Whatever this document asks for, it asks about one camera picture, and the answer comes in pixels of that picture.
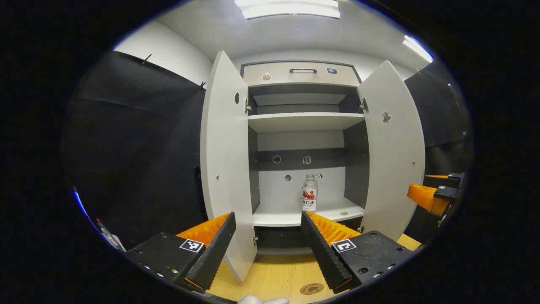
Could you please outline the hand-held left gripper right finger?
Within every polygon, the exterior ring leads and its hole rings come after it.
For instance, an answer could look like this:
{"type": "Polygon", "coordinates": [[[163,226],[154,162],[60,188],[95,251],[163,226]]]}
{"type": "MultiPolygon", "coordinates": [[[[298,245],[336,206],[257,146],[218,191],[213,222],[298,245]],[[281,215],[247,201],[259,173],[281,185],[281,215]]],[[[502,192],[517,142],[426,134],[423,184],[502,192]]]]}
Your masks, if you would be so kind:
{"type": "Polygon", "coordinates": [[[379,231],[359,233],[314,212],[302,212],[300,229],[334,293],[378,281],[415,254],[379,231]]]}

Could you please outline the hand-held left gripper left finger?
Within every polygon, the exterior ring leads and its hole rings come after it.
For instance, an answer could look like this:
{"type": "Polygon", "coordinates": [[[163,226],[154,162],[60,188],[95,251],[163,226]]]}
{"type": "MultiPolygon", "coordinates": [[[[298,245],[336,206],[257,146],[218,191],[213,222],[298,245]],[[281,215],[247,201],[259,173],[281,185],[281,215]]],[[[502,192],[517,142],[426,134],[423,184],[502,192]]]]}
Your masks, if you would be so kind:
{"type": "Polygon", "coordinates": [[[160,232],[126,252],[126,258],[159,280],[204,294],[216,277],[237,229],[228,212],[178,234],[160,232]]]}

